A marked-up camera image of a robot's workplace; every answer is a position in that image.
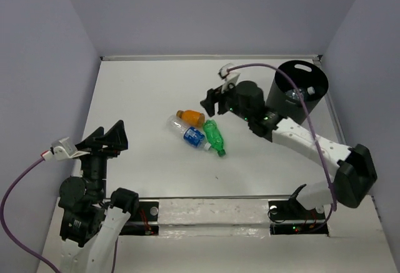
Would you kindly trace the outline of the green plastic bottle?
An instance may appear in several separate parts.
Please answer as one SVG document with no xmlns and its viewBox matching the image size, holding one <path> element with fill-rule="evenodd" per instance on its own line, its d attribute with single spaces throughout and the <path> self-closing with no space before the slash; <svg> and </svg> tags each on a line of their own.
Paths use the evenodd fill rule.
<svg viewBox="0 0 400 273">
<path fill-rule="evenodd" d="M 224 139 L 216 124 L 215 120 L 208 119 L 203 124 L 203 131 L 205 132 L 208 143 L 217 152 L 219 157 L 224 157 L 226 151 L 224 150 Z"/>
</svg>

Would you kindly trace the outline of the clear bottle blue label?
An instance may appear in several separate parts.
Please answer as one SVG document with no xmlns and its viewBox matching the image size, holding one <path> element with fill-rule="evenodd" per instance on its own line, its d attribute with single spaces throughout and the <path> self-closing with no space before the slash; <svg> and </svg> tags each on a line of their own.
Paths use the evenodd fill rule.
<svg viewBox="0 0 400 273">
<path fill-rule="evenodd" d="M 211 144 L 206 136 L 196 127 L 191 126 L 182 119 L 172 115 L 167 120 L 167 126 L 173 134 L 182 139 L 186 144 L 196 149 L 210 150 Z"/>
</svg>

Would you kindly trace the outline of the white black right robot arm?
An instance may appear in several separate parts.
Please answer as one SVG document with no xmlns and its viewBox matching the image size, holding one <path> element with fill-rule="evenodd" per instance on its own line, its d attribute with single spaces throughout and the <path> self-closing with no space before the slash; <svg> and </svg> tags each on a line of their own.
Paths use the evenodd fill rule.
<svg viewBox="0 0 400 273">
<path fill-rule="evenodd" d="M 209 116 L 231 112 L 247 122 L 258 137 L 289 148 L 320 165 L 325 180 L 303 184 L 291 195 L 288 211 L 295 218 L 310 210 L 335 203 L 359 207 L 378 176 L 369 149 L 361 144 L 349 147 L 305 129 L 290 117 L 268 107 L 263 90 L 255 82 L 225 83 L 209 89 L 200 102 Z"/>
</svg>

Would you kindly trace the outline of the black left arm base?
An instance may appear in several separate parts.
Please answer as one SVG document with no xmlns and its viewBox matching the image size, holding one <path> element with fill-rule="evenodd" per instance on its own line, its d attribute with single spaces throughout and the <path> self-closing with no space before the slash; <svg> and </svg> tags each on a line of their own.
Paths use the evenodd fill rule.
<svg viewBox="0 0 400 273">
<path fill-rule="evenodd" d="M 121 236 L 157 236 L 159 234 L 159 201 L 140 200 L 139 208 L 122 228 Z"/>
</svg>

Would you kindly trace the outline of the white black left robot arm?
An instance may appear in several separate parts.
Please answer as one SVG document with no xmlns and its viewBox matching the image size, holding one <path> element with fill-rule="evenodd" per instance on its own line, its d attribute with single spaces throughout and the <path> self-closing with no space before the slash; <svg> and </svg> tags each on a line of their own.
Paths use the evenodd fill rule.
<svg viewBox="0 0 400 273">
<path fill-rule="evenodd" d="M 63 209 L 60 236 L 61 272 L 102 272 L 128 220 L 139 209 L 138 193 L 118 188 L 106 198 L 107 161 L 128 149 L 122 120 L 108 131 L 97 128 L 79 144 L 69 138 L 52 144 L 56 160 L 79 159 L 80 176 L 70 176 L 59 188 Z"/>
</svg>

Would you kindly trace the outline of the orange plastic bottle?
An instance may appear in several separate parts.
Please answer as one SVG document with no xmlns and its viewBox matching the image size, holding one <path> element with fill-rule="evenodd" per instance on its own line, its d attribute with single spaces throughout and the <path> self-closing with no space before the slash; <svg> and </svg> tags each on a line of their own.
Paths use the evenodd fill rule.
<svg viewBox="0 0 400 273">
<path fill-rule="evenodd" d="M 184 122 L 188 123 L 190 126 L 201 128 L 203 127 L 204 121 L 206 116 L 197 111 L 193 110 L 178 110 L 176 116 L 183 120 Z"/>
</svg>

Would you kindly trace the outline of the clear bottle white green label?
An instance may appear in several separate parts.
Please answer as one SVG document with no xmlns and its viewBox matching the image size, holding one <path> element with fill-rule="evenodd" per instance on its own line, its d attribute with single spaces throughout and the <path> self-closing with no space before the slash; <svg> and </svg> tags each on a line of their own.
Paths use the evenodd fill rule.
<svg viewBox="0 0 400 273">
<path fill-rule="evenodd" d="M 315 88 L 307 87 L 307 88 L 298 88 L 290 89 L 286 92 L 287 97 L 300 101 L 300 98 L 303 98 L 305 101 L 310 98 L 312 95 L 316 93 Z"/>
</svg>

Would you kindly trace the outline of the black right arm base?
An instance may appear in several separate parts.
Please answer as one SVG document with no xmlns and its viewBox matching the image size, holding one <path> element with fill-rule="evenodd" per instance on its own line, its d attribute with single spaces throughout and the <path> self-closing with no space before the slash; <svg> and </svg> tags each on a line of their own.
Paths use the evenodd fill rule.
<svg viewBox="0 0 400 273">
<path fill-rule="evenodd" d="M 306 210 L 296 200 L 305 186 L 305 184 L 299 186 L 287 200 L 268 202 L 267 216 L 270 221 L 270 235 L 329 235 L 324 209 L 322 213 L 318 213 L 316 209 Z"/>
</svg>

